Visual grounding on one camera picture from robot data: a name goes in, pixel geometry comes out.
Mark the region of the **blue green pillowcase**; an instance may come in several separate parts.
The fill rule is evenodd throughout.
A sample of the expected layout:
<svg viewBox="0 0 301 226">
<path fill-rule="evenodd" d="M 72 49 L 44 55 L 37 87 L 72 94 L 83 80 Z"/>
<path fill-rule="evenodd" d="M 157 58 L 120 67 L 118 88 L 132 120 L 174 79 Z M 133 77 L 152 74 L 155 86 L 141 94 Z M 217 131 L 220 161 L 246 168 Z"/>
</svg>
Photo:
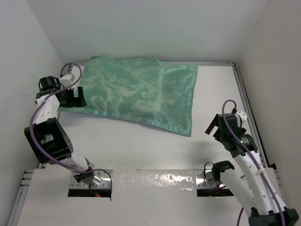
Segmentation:
<svg viewBox="0 0 301 226">
<path fill-rule="evenodd" d="M 67 112 L 136 122 L 190 137 L 196 64 L 93 57 L 80 86 L 86 106 Z"/>
</svg>

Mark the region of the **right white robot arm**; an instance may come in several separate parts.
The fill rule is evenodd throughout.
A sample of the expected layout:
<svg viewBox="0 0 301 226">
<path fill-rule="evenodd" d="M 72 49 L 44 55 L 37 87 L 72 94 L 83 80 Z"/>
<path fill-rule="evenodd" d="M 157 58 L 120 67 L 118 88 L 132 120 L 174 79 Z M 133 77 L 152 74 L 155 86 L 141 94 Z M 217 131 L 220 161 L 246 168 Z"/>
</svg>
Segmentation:
<svg viewBox="0 0 301 226">
<path fill-rule="evenodd" d="M 241 178 L 230 161 L 213 164 L 211 173 L 215 182 L 227 186 L 248 216 L 251 226 L 293 226 L 299 220 L 295 209 L 290 209 L 279 197 L 262 166 L 257 145 L 246 129 L 246 113 L 217 114 L 205 131 L 210 134 L 217 127 L 213 137 L 223 144 L 241 168 Z"/>
</svg>

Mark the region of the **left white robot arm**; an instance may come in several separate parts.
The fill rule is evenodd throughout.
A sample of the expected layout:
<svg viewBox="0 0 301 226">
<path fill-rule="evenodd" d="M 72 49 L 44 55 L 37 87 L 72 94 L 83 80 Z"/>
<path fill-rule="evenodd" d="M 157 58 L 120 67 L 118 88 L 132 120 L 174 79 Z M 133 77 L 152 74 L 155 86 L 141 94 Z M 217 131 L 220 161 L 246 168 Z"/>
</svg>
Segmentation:
<svg viewBox="0 0 301 226">
<path fill-rule="evenodd" d="M 33 126 L 25 128 L 24 134 L 38 161 L 51 165 L 60 162 L 78 183 L 93 186 L 97 180 L 93 165 L 74 153 L 72 142 L 58 121 L 59 107 L 86 106 L 83 88 L 78 86 L 75 76 L 41 78 L 36 103 L 39 110 L 33 117 Z"/>
</svg>

